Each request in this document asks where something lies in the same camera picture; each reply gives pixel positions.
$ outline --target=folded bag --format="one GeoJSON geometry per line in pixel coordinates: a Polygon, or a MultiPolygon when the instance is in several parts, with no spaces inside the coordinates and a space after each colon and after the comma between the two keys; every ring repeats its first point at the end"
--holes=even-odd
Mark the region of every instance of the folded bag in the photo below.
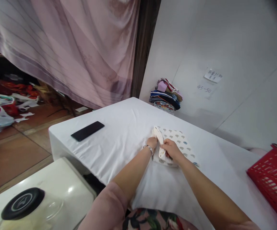
{"type": "Polygon", "coordinates": [[[153,161],[166,166],[178,167],[178,165],[173,162],[173,159],[169,156],[169,154],[167,154],[166,151],[160,147],[161,144],[164,144],[164,140],[169,138],[177,144],[179,150],[188,160],[196,165],[196,167],[201,167],[201,163],[197,159],[196,154],[193,152],[192,147],[181,131],[155,126],[152,130],[152,136],[158,138],[158,146],[153,154],[153,161]]]}

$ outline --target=black smartphone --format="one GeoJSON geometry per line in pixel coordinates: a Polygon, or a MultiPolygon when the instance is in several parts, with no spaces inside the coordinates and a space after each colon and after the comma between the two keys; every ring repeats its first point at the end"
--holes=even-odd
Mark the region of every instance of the black smartphone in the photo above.
{"type": "Polygon", "coordinates": [[[92,123],[91,125],[86,126],[85,128],[80,129],[79,131],[71,134],[71,136],[80,142],[103,127],[104,124],[100,123],[99,121],[96,121],[95,123],[92,123]]]}

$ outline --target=stack of folded fabric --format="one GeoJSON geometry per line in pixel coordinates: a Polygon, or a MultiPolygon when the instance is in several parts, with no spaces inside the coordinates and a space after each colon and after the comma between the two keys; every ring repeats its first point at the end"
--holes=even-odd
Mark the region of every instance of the stack of folded fabric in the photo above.
{"type": "Polygon", "coordinates": [[[175,110],[180,109],[182,100],[183,97],[179,90],[169,80],[161,78],[155,90],[151,91],[149,102],[165,112],[174,114],[175,110]]]}

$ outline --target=bangle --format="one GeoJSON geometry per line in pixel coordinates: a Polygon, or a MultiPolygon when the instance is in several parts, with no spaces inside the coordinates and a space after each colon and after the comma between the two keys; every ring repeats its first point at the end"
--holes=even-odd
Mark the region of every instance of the bangle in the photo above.
{"type": "Polygon", "coordinates": [[[143,148],[145,148],[146,146],[150,149],[150,151],[151,151],[151,156],[152,156],[152,155],[153,155],[153,149],[152,149],[149,145],[145,145],[143,148]]]}

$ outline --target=person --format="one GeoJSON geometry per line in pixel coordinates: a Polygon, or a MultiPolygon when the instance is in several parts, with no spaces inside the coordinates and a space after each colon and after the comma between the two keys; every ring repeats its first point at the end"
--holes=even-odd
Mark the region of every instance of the person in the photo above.
{"type": "MultiPolygon", "coordinates": [[[[127,206],[135,195],[157,141],[156,137],[149,138],[147,145],[109,182],[95,199],[79,230],[197,230],[185,219],[161,210],[138,208],[125,217],[127,206]]],[[[219,187],[185,158],[175,142],[165,139],[161,147],[181,168],[198,203],[216,230],[259,229],[219,187]]]]}

